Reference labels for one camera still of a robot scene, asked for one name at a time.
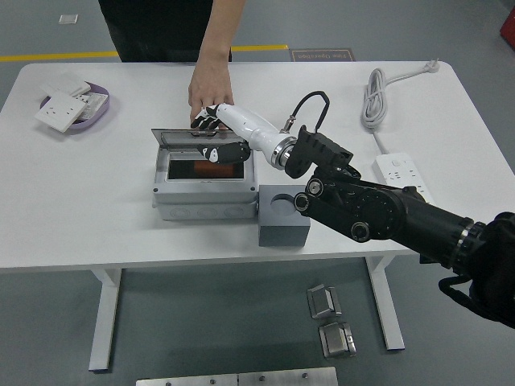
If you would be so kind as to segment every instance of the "white plug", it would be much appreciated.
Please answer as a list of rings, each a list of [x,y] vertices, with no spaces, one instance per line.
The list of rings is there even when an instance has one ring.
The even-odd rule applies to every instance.
[[[430,60],[424,66],[424,70],[426,72],[435,73],[435,72],[438,72],[439,69],[440,69],[440,63],[438,63],[438,59],[437,60]]]
[[[417,170],[413,160],[406,153],[382,154],[372,165],[379,183],[391,187],[416,187],[417,192],[427,203],[435,205],[426,183]]]
[[[83,101],[56,91],[45,106],[37,112],[35,118],[64,133],[85,108],[86,104]]]

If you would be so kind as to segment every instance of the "transparent lid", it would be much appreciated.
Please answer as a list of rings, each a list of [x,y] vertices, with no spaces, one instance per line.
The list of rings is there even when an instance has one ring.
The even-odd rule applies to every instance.
[[[198,145],[218,146],[241,142],[232,130],[152,129],[159,146],[168,150],[191,149]]]

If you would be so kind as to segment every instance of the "gray electrical box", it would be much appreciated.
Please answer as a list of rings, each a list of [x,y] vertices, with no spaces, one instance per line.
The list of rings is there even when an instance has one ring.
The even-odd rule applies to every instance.
[[[259,246],[303,247],[311,222],[293,204],[304,185],[259,186]]]
[[[152,129],[159,144],[154,202],[163,220],[241,219],[257,214],[253,153],[244,162],[218,165],[197,146],[243,141],[231,130]]]

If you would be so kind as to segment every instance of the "white table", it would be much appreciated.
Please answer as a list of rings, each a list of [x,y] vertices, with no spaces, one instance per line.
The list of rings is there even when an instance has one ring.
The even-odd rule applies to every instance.
[[[377,181],[380,151],[360,124],[364,85],[382,67],[387,76],[423,62],[231,64],[236,102],[282,127],[307,93],[324,90],[331,108],[322,126],[355,154],[363,179]],[[0,113],[0,272],[90,269],[102,282],[90,370],[108,367],[123,268],[366,257],[389,349],[404,343],[384,268],[400,254],[393,241],[358,244],[311,221],[303,248],[258,246],[256,220],[165,222],[151,206],[158,145],[152,128],[187,128],[192,66],[174,64],[30,64]],[[34,119],[45,97],[39,85],[65,71],[109,90],[111,106],[93,127],[59,133]],[[490,221],[515,211],[515,178],[452,68],[387,89],[389,115],[381,139],[414,159],[435,202]],[[323,102],[310,101],[296,125],[313,127]],[[260,184],[291,180],[259,154]]]

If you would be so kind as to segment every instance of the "human hand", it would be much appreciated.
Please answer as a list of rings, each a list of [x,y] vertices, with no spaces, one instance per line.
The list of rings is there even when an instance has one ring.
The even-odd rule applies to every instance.
[[[214,59],[200,56],[188,87],[188,103],[193,122],[203,107],[227,103],[234,105],[227,57]]]

